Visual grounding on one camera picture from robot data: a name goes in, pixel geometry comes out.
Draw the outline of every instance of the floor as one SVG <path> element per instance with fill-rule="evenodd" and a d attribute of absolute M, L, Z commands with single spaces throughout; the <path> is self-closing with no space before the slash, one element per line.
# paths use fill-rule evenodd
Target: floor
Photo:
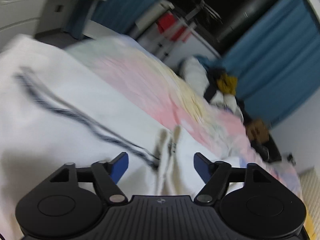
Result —
<path fill-rule="evenodd" d="M 60 49 L 65 49 L 66 47 L 80 42 L 79 40 L 73 38 L 68 33 L 57 32 L 53 34 L 48 34 L 45 36 L 36 37 L 38 41 L 43 43 L 56 46 Z"/>

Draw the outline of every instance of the yellow cloth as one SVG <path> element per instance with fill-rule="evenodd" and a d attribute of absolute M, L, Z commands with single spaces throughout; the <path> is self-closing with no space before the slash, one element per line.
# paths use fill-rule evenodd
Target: yellow cloth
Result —
<path fill-rule="evenodd" d="M 304 228 L 306 229 L 310 240 L 316 240 L 315 228 L 313 226 L 312 218 L 307 210 L 307 218 L 304 222 Z"/>
<path fill-rule="evenodd" d="M 238 79 L 236 77 L 228 76 L 226 73 L 222 74 L 220 79 L 217 80 L 219 90 L 223 94 L 236 95 Z"/>

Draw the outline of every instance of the clothing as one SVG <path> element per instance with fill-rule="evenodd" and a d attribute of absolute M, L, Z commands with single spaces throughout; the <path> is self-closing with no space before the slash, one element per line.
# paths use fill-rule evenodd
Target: clothing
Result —
<path fill-rule="evenodd" d="M 220 79 L 217 80 L 219 90 L 224 94 L 236 95 L 238 78 L 228 76 L 226 73 L 221 75 Z"/>

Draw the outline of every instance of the blue curtain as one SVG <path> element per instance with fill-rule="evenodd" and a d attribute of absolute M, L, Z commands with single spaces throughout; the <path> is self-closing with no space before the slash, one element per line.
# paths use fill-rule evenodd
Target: blue curtain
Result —
<path fill-rule="evenodd" d="M 276 125 L 320 86 L 320 32 L 305 0 L 279 0 L 221 59 L 253 118 Z"/>
<path fill-rule="evenodd" d="M 156 0 L 107 0 L 99 2 L 92 20 L 118 33 L 125 33 Z M 64 29 L 79 38 L 92 0 L 79 0 Z"/>

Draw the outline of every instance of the drawer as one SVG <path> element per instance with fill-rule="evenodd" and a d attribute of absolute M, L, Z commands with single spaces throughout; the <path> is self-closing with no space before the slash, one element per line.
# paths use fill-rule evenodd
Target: drawer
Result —
<path fill-rule="evenodd" d="M 8 25 L 40 18 L 47 0 L 17 0 L 0 5 L 0 30 Z"/>
<path fill-rule="evenodd" d="M 33 19 L 0 30 L 0 51 L 8 41 L 19 33 L 33 36 L 36 32 L 38 22 L 38 19 Z"/>

